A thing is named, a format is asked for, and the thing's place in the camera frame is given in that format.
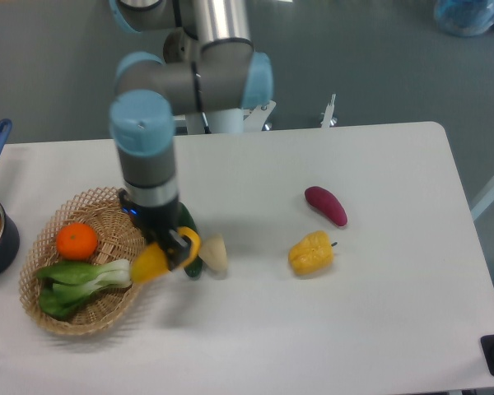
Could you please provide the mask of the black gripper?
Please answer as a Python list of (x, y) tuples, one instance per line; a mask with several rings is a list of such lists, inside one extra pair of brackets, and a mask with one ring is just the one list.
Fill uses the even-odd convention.
[(188, 236), (177, 232), (179, 223), (179, 200), (175, 196), (164, 205), (145, 207), (130, 199), (129, 193), (121, 188), (118, 190), (119, 205), (122, 212), (129, 216), (149, 243), (157, 243), (165, 247), (167, 267), (175, 270), (190, 255), (192, 241)]

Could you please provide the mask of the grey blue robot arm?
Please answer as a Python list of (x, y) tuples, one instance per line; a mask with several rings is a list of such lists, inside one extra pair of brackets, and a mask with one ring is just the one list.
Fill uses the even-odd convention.
[(109, 111), (125, 183), (121, 207), (171, 272), (198, 252), (178, 228), (175, 117), (268, 104), (272, 66), (254, 49), (243, 1), (113, 1), (110, 10), (124, 30), (171, 30), (193, 41), (179, 45), (173, 60), (146, 52), (123, 58)]

